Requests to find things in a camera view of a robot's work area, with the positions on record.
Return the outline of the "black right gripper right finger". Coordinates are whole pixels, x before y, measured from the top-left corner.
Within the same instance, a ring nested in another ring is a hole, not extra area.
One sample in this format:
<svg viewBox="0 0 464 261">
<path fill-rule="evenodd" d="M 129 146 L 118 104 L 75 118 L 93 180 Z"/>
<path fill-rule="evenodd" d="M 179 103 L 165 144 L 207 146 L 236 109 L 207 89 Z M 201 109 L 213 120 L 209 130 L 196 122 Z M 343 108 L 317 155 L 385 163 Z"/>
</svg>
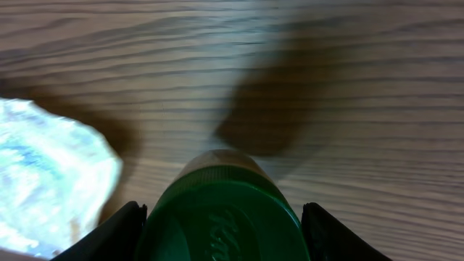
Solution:
<svg viewBox="0 0 464 261">
<path fill-rule="evenodd" d="M 319 204 L 304 205 L 301 224 L 312 261 L 392 261 Z"/>
</svg>

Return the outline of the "green cap white bottle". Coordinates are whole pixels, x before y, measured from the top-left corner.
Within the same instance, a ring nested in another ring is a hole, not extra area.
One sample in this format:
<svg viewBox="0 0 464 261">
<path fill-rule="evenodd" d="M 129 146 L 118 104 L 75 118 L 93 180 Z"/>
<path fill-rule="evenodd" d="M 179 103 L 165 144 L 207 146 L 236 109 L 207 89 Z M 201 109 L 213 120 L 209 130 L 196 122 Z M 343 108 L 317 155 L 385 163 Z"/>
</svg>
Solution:
<svg viewBox="0 0 464 261">
<path fill-rule="evenodd" d="M 305 261 L 298 217 L 250 157 L 211 150 L 159 198 L 134 254 L 151 261 Z"/>
</svg>

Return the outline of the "beige clear plastic pouch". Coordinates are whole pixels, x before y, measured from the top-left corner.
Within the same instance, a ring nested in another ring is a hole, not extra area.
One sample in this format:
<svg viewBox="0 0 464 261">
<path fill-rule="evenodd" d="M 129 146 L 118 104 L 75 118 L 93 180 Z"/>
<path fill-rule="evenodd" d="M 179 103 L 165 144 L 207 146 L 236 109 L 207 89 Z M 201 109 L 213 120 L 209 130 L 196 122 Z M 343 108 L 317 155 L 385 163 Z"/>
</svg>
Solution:
<svg viewBox="0 0 464 261">
<path fill-rule="evenodd" d="M 1 99 L 1 248 L 50 260 L 87 236 L 123 161 L 91 126 Z"/>
</svg>

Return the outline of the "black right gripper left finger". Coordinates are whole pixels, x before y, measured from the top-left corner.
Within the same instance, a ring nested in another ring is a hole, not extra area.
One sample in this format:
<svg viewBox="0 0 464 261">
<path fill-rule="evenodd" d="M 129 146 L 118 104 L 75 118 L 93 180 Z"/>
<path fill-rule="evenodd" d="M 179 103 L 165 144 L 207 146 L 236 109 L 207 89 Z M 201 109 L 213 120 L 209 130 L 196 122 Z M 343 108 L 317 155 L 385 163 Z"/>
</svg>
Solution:
<svg viewBox="0 0 464 261">
<path fill-rule="evenodd" d="M 146 222 L 147 206 L 131 201 L 51 261 L 132 260 Z"/>
</svg>

